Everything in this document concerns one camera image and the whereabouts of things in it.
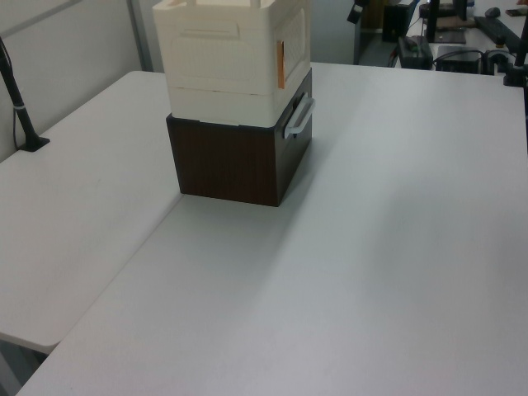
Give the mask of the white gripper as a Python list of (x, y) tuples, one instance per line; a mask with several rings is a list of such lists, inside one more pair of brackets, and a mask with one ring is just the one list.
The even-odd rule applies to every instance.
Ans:
[[(357, 6), (364, 6), (362, 8), (362, 13), (361, 13), (361, 19), (362, 20), (365, 20), (367, 17), (368, 17), (368, 0), (355, 0), (354, 3), (357, 5)], [(350, 23), (357, 23), (359, 21), (359, 11), (358, 11), (358, 8), (356, 6), (353, 6), (349, 15), (348, 15), (348, 18), (347, 20), (350, 22)]]

